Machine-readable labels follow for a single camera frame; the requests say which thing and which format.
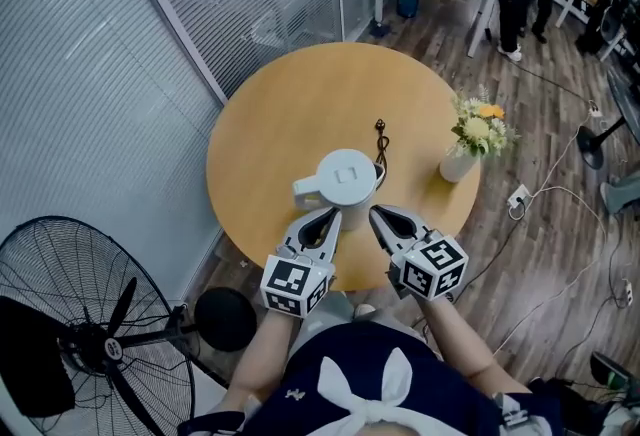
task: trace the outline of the wooden floor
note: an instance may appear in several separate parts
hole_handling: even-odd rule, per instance
[[[494,43],[483,40],[475,57],[467,57],[470,22],[479,4],[480,0],[421,0],[418,16],[405,21],[395,15],[391,3],[385,11],[385,22],[391,24],[392,32],[382,39],[363,39],[412,56],[436,71],[454,90],[473,95],[479,84],[487,86],[493,101],[505,108],[507,121],[522,136],[513,150],[483,164],[477,201],[458,236],[471,257],[467,281],[485,267],[516,224],[507,216],[507,197],[520,183],[532,192],[543,183],[587,116],[583,100],[523,72],[497,53],[497,8],[491,24]],[[556,6],[551,24],[557,15]],[[578,54],[573,42],[582,28],[572,17],[560,29],[549,25],[549,43],[544,46],[527,35],[521,40],[521,66],[585,99],[595,100],[604,118],[602,123],[591,120],[587,125],[596,130],[600,124],[611,125],[619,117],[606,82],[607,68],[617,66],[615,59],[601,64],[593,57]],[[570,194],[560,190],[542,193],[518,223],[502,254],[457,304],[462,315],[495,350],[527,313],[560,292],[593,263],[566,294],[529,317],[497,353],[499,362],[521,381],[558,373],[560,377],[593,383],[588,365],[592,350],[601,351],[640,374],[636,337],[640,302],[624,310],[607,302],[590,338],[557,370],[563,355],[587,334],[596,312],[611,294],[608,266],[621,231],[622,240],[612,261],[614,286],[621,295],[621,278],[628,278],[640,293],[640,223],[630,212],[617,220],[608,216],[598,194],[599,184],[609,175],[623,176],[633,169],[639,149],[628,130],[622,128],[605,142],[604,150],[605,166],[594,171],[582,162],[572,143],[549,185],[563,186],[582,197],[601,218],[606,236],[596,218]],[[214,255],[190,298],[197,298],[211,286],[229,285],[255,300],[261,269],[246,262],[242,266],[246,259],[227,238],[220,241]],[[390,288],[352,293],[351,297],[354,302],[388,307],[405,323],[420,320],[414,301],[399,302]],[[204,364],[227,379],[237,359],[237,354],[216,353],[206,346],[200,356]],[[586,387],[579,390],[591,398],[603,394],[603,390]]]

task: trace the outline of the white bow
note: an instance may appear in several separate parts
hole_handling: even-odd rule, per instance
[[[318,393],[351,414],[313,431],[310,436],[353,436],[366,424],[395,422],[409,427],[420,436],[458,436],[460,431],[430,416],[400,406],[411,388],[413,370],[407,357],[397,347],[391,352],[382,374],[382,400],[367,400],[351,393],[340,367],[325,357],[320,366]]]

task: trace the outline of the trash bin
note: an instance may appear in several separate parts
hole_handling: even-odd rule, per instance
[[[413,18],[418,13],[420,0],[396,0],[396,13],[403,18]]]

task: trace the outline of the kettle lid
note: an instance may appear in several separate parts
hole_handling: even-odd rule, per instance
[[[376,187],[376,169],[371,159],[358,150],[335,150],[316,172],[322,197],[332,205],[352,206],[365,201]]]

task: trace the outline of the white vase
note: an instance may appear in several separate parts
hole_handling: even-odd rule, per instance
[[[456,147],[453,146],[440,162],[440,174],[447,182],[458,183],[471,171],[477,161],[478,157],[468,153],[457,155]]]

